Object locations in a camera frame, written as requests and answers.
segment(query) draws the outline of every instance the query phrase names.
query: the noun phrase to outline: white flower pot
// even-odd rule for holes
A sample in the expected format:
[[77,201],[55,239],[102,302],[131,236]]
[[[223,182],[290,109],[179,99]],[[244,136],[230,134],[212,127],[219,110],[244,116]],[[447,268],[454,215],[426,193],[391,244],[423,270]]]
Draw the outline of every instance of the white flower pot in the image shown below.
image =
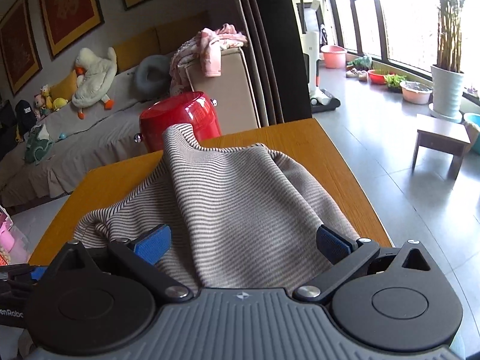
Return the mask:
[[460,102],[463,95],[463,73],[431,66],[433,79],[433,104],[429,105],[430,114],[440,119],[459,123],[462,120],[460,114]]

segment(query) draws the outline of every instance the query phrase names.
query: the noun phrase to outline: striped cloth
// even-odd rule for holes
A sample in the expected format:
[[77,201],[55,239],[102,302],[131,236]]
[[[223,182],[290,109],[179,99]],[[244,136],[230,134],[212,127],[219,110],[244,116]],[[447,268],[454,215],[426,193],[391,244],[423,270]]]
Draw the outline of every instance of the striped cloth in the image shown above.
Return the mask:
[[83,217],[76,239],[101,247],[165,223],[172,244],[158,268],[193,291],[290,293],[330,267],[315,244],[322,223],[358,238],[331,196],[287,155],[260,143],[203,148],[189,124],[170,127],[163,140],[152,174],[121,202]]

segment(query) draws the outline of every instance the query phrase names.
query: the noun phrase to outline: black bag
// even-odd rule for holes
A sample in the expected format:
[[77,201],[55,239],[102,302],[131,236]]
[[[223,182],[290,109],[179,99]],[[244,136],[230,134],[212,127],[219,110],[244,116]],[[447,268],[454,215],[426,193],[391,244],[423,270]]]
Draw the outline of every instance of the black bag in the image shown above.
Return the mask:
[[15,105],[15,112],[18,120],[18,132],[23,137],[37,123],[37,118],[33,113],[32,106],[25,100],[20,100]]

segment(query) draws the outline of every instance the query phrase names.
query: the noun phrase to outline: silver knob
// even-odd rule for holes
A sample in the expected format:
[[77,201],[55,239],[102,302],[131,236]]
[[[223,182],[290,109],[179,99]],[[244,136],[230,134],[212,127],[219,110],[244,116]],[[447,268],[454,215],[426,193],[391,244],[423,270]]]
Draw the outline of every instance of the silver knob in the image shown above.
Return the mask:
[[170,286],[165,290],[169,298],[184,298],[188,295],[188,289],[182,286]]
[[315,286],[301,286],[297,288],[297,294],[303,296],[304,298],[316,298],[322,292],[320,288]]

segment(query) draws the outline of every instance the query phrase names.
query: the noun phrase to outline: small wooden stool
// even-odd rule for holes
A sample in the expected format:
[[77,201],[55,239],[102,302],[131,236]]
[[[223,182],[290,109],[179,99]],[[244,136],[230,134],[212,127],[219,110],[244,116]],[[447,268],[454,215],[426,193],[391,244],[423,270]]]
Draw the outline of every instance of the small wooden stool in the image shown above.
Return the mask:
[[456,179],[470,139],[463,124],[417,114],[417,143],[413,152],[412,172],[417,162],[419,146],[453,154],[449,176]]

